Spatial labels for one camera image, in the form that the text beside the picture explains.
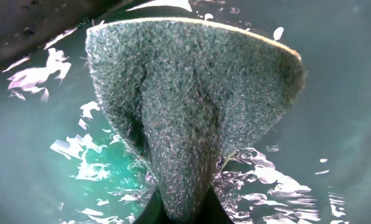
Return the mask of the green scouring sponge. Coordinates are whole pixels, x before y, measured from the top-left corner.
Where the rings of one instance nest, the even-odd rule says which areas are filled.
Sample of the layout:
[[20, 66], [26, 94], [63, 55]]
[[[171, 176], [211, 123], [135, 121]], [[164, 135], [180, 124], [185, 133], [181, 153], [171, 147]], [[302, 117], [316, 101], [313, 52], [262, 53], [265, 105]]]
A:
[[185, 17], [93, 26], [85, 50], [100, 108], [152, 173], [165, 223], [201, 223], [214, 175], [284, 116], [306, 79], [295, 50]]

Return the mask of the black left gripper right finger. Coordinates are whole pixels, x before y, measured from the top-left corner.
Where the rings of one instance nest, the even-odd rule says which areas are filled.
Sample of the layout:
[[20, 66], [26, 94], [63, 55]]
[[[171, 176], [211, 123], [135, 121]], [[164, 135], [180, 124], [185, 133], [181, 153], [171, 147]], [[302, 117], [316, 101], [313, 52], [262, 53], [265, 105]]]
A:
[[202, 224], [233, 224], [231, 218], [222, 207], [213, 187], [209, 187], [200, 211]]

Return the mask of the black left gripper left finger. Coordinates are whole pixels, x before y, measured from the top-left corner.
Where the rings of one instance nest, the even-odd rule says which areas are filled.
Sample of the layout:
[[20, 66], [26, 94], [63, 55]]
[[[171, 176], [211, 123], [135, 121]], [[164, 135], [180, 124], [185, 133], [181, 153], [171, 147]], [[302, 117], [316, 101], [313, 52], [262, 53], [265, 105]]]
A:
[[149, 202], [135, 219], [133, 224], [164, 224], [166, 222], [166, 213], [162, 202], [161, 193], [156, 189]]

